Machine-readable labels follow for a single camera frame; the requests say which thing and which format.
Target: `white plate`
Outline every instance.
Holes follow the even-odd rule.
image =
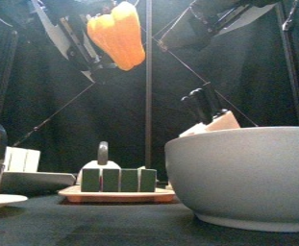
[[[20,195],[0,195],[0,208],[11,203],[17,203],[25,201],[28,198]]]
[[[47,172],[4,172],[0,193],[29,194],[55,192],[75,184],[76,178],[69,173]]]

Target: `black table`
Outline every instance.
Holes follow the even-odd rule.
[[[299,233],[231,229],[170,204],[71,204],[41,195],[0,209],[0,245],[299,245]]]

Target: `black backdrop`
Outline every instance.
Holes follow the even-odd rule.
[[[152,1],[154,34],[190,2]],[[140,1],[138,8],[146,27],[146,1]],[[291,37],[299,72],[299,14]],[[0,23],[0,40],[9,38],[11,28]],[[186,48],[175,54],[259,126],[298,125],[275,11],[247,27],[215,37],[206,49]],[[180,62],[154,45],[151,167],[158,169],[160,181],[167,180],[164,144],[194,124],[180,99],[202,84]],[[88,85],[90,81],[63,59],[43,30],[33,28],[28,33],[19,33],[0,117],[9,145]],[[223,104],[235,112],[242,126],[252,127],[234,107]],[[96,159],[98,144],[103,140],[110,142],[110,160],[124,168],[144,165],[144,63],[130,72],[118,73],[104,85],[95,85],[19,147],[41,150],[40,171],[79,172],[83,165]]]

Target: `white bowl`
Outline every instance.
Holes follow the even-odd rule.
[[[166,144],[168,180],[198,218],[299,232],[299,127],[224,130]]]

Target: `metal rod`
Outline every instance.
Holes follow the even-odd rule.
[[[147,0],[146,168],[151,168],[151,0]]]
[[[283,52],[285,52],[290,87],[291,87],[291,93],[293,93],[293,102],[294,102],[297,120],[298,120],[298,125],[299,125],[299,79],[298,79],[298,69],[295,65],[294,48],[291,44],[291,41],[293,41],[291,35],[290,35],[290,32],[285,32],[282,28],[283,23],[286,21],[283,2],[278,3],[277,5],[277,14],[278,14],[278,20],[279,20],[279,27],[281,27],[281,36],[283,40]]]

